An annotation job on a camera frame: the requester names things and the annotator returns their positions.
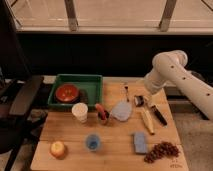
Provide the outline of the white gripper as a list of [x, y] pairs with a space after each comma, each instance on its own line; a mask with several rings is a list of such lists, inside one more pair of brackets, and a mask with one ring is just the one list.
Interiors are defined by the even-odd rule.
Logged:
[[[145, 96], [145, 102], [148, 106], [155, 106], [157, 104], [157, 99], [159, 98], [159, 93], [148, 93]], [[152, 121], [152, 117], [149, 114], [149, 112], [147, 110], [143, 110], [142, 114], [142, 119], [144, 122], [144, 125], [146, 126], [146, 128], [148, 129], [149, 133], [151, 135], [154, 135], [154, 126], [153, 126], [153, 121]]]

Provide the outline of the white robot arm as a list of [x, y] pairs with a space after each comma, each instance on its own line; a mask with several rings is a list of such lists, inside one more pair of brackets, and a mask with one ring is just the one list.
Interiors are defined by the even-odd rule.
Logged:
[[187, 62], [187, 54], [182, 50], [158, 53], [152, 59], [153, 68], [144, 77], [143, 84], [147, 91], [154, 95], [170, 81], [213, 121], [213, 87], [187, 71]]

